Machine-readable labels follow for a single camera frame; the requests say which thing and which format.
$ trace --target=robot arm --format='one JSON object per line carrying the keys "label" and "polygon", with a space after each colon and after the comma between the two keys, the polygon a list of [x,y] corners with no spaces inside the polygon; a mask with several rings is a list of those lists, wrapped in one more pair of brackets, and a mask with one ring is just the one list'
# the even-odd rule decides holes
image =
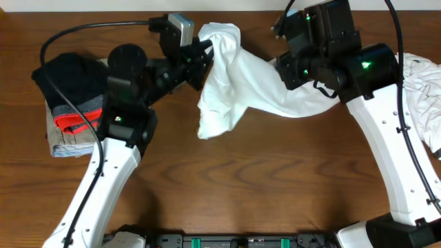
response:
{"label": "robot arm", "polygon": [[[105,153],[105,165],[100,179],[96,182],[89,200],[76,223],[75,232],[72,234],[71,247],[100,247],[103,235],[116,201],[119,198],[125,182],[141,160],[137,147],[127,147],[125,141],[106,138],[102,141]],[[62,247],[81,200],[89,188],[96,165],[99,160],[97,147],[94,148],[92,157],[79,188],[77,189],[68,210],[58,224],[52,235],[46,240],[43,247]]]}
{"label": "robot arm", "polygon": [[[99,164],[95,144],[89,166],[65,216],[45,241],[44,248],[100,247],[116,201],[130,174],[138,166],[153,137],[158,119],[151,105],[184,82],[199,90],[212,62],[213,52],[205,53],[211,41],[193,38],[194,24],[182,14],[169,14],[149,20],[150,31],[161,33],[164,59],[147,59],[137,45],[125,44],[109,55],[103,114],[97,135],[104,148],[101,176],[91,191],[76,222],[70,240],[69,226],[81,207]],[[118,233],[105,247],[144,248],[145,237],[131,232]]]}
{"label": "robot arm", "polygon": [[[391,213],[340,230],[340,246],[422,247],[439,241],[440,181],[412,125],[405,96],[405,129],[419,164],[403,138],[400,75],[391,49],[385,44],[362,48],[347,0],[326,1],[285,19],[274,31],[285,35],[290,49],[276,66],[287,89],[314,80],[325,96],[338,96],[365,133],[387,188]],[[317,87],[317,81],[334,94]]]}

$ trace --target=black cloth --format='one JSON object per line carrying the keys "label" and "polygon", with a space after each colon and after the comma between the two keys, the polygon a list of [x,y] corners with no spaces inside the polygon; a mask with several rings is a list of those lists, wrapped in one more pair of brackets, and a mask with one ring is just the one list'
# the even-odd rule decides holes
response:
{"label": "black cloth", "polygon": [[[98,61],[69,52],[60,54],[47,65],[52,81],[74,105],[92,100],[107,90],[107,68]],[[40,87],[51,111],[66,104],[48,83],[42,68],[32,73],[32,79]]]}

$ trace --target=cable clip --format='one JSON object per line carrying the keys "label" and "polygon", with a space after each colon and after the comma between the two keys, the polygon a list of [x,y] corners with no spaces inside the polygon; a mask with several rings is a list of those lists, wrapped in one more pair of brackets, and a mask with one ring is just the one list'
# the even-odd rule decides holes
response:
{"label": "cable clip", "polygon": [[[409,126],[405,127],[406,131],[409,131],[410,129],[411,129],[411,127],[409,127]],[[401,132],[402,132],[402,128],[397,127],[397,133],[401,133]]]}

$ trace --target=crumpled white fabric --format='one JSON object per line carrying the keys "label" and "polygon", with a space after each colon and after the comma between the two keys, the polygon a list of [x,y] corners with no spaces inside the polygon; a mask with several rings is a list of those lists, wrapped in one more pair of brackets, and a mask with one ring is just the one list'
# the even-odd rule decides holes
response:
{"label": "crumpled white fabric", "polygon": [[248,107],[298,118],[325,112],[339,102],[322,95],[312,82],[287,90],[274,66],[241,48],[240,30],[233,24],[205,24],[199,39],[210,39],[214,49],[214,64],[198,103],[201,139],[233,130]]}
{"label": "crumpled white fabric", "polygon": [[413,124],[420,138],[436,153],[441,149],[441,66],[406,53],[403,74]]}

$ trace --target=wooden table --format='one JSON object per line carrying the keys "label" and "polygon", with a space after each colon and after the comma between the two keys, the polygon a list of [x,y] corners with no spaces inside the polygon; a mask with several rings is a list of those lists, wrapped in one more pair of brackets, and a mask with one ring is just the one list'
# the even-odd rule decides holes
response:
{"label": "wooden table", "polygon": [[[43,42],[74,25],[160,14],[13,13],[0,19],[0,247],[40,247],[88,164],[87,156],[49,154],[44,97],[30,78]],[[278,12],[187,15],[195,30],[210,21],[235,23],[243,47],[264,59],[287,49],[269,31]],[[396,50],[388,12],[353,16],[365,45],[385,42]],[[401,12],[400,20],[405,51],[441,63],[441,12]],[[69,51],[106,57],[123,43],[160,57],[157,41],[147,27],[84,30],[57,41],[47,59]],[[201,141],[199,94],[186,85],[154,105],[155,137],[124,187],[108,231],[138,223],[189,234],[294,233],[337,230],[388,212],[376,162],[344,105],[302,119],[250,109],[232,132]],[[440,172],[440,162],[433,159],[433,165]]]}

